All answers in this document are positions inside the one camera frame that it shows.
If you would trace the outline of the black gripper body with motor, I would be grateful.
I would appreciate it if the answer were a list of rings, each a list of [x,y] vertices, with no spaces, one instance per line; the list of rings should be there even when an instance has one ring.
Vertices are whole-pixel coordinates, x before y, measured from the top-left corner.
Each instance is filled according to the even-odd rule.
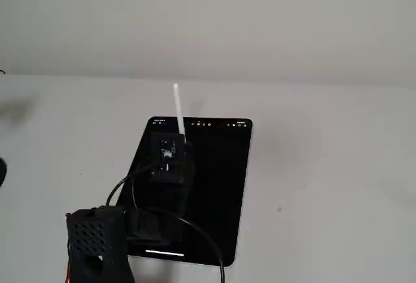
[[[152,193],[183,193],[192,188],[195,175],[194,154],[184,153],[183,135],[152,135],[152,175],[148,188]]]

